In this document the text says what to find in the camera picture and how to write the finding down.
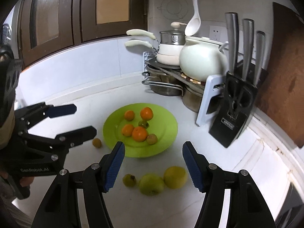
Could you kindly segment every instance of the tangerine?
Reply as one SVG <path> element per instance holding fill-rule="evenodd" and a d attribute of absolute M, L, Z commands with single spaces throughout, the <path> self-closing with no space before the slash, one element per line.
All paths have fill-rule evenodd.
<path fill-rule="evenodd" d="M 148 137 L 148 132 L 145 128 L 138 126 L 132 132 L 132 138 L 137 142 L 143 142 Z"/>
<path fill-rule="evenodd" d="M 134 111 L 131 111 L 131 110 L 126 111 L 124 114 L 124 118 L 129 122 L 132 121 L 134 119 L 134 117 L 135 117 L 135 113 L 134 113 Z"/>
<path fill-rule="evenodd" d="M 149 121 L 153 118 L 153 111 L 149 107 L 145 107 L 140 111 L 140 116 L 143 120 Z"/>
<path fill-rule="evenodd" d="M 132 124 L 126 124 L 121 129 L 121 133 L 126 137 L 130 137 L 132 135 L 133 130 L 134 126 Z"/>

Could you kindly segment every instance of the logo on pot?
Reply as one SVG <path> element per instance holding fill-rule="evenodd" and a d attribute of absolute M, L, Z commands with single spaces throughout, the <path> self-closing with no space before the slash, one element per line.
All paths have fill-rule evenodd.
<path fill-rule="evenodd" d="M 178 41 L 178 35 L 172 35 L 172 41 L 176 43 Z"/>
<path fill-rule="evenodd" d="M 221 122 L 223 124 L 225 124 L 228 128 L 230 128 L 231 130 L 233 130 L 234 125 L 231 122 L 228 122 L 224 117 L 221 119 Z"/>

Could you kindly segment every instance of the window pane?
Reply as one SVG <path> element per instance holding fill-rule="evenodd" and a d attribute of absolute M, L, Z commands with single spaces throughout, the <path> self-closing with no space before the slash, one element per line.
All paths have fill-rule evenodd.
<path fill-rule="evenodd" d="M 59 0 L 33 0 L 31 10 L 32 48 L 59 36 Z"/>
<path fill-rule="evenodd" d="M 96 0 L 97 24 L 128 20 L 129 0 Z"/>

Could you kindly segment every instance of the metal knife handle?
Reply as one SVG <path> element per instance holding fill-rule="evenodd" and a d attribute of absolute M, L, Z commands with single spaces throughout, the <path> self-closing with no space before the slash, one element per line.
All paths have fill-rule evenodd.
<path fill-rule="evenodd" d="M 254 21 L 252 19 L 243 19 L 243 44 L 244 44 L 244 60 L 242 79 L 245 81 L 248 74 L 249 65 L 251 63 L 252 50 L 253 50 L 253 34 L 254 34 Z"/>
<path fill-rule="evenodd" d="M 262 31 L 257 31 L 255 41 L 256 41 L 256 62 L 255 62 L 254 77 L 253 77 L 254 86 L 258 84 L 262 71 L 262 64 L 263 64 L 265 46 L 266 46 L 265 33 Z"/>
<path fill-rule="evenodd" d="M 225 13 L 229 42 L 229 72 L 233 74 L 239 51 L 239 19 L 237 13 Z"/>

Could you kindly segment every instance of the brown window frame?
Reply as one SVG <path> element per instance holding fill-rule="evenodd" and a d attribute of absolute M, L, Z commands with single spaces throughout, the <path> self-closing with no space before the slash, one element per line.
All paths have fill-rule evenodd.
<path fill-rule="evenodd" d="M 59 0 L 59 36 L 32 48 L 30 40 L 32 3 L 33 0 L 24 0 L 21 12 L 21 53 L 25 67 L 49 54 L 74 45 L 72 30 L 72 0 Z"/>
<path fill-rule="evenodd" d="M 81 0 L 83 42 L 122 36 L 130 29 L 147 30 L 147 0 L 130 0 L 129 4 L 128 21 L 96 24 L 96 0 Z"/>

